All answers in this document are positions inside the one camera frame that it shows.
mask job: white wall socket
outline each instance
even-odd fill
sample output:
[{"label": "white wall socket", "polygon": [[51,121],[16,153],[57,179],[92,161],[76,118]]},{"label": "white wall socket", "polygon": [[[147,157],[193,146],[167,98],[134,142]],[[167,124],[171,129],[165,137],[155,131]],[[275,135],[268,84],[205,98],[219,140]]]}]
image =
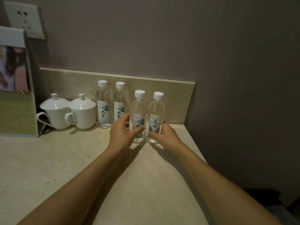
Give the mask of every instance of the white wall socket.
[{"label": "white wall socket", "polygon": [[25,30],[30,38],[46,38],[37,6],[10,1],[4,5],[12,28]]}]

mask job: photo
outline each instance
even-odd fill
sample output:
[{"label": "photo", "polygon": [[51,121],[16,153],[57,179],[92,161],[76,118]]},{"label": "photo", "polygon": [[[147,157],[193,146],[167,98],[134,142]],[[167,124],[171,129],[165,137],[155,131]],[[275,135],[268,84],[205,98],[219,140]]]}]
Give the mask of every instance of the photo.
[{"label": "photo", "polygon": [[0,45],[0,90],[29,92],[25,48]]}]

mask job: wall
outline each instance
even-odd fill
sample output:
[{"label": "wall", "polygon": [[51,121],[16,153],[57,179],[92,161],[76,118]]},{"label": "wall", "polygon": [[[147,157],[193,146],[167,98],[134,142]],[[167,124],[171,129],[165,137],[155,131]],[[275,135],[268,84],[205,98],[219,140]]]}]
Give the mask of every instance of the wall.
[{"label": "wall", "polygon": [[41,7],[42,67],[195,81],[186,126],[208,163],[300,196],[299,0],[14,1]]}]

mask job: mug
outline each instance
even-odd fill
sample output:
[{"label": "mug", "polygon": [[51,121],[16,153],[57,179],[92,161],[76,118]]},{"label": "mug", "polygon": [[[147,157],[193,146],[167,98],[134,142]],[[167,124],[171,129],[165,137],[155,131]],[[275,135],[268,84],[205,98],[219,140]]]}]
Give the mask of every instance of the mug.
[{"label": "mug", "polygon": [[65,121],[69,125],[76,125],[80,129],[91,128],[96,123],[96,107],[85,110],[71,109],[71,113],[65,115]]},{"label": "mug", "polygon": [[[70,112],[69,107],[65,107],[58,110],[45,110],[45,112],[40,112],[36,115],[36,119],[50,127],[56,128],[58,130],[62,130],[68,128],[70,125],[65,122],[66,113]],[[41,115],[46,115],[50,124],[40,120]]]}]

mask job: countertop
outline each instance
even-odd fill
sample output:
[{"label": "countertop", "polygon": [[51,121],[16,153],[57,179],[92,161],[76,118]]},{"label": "countertop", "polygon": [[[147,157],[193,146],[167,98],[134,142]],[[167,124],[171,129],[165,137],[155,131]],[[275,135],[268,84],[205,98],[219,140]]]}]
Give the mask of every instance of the countertop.
[{"label": "countertop", "polygon": [[[201,159],[184,125],[171,125]],[[0,224],[13,225],[107,147],[110,129],[0,137]],[[179,160],[160,144],[132,144],[104,183],[83,224],[214,224]]]}]

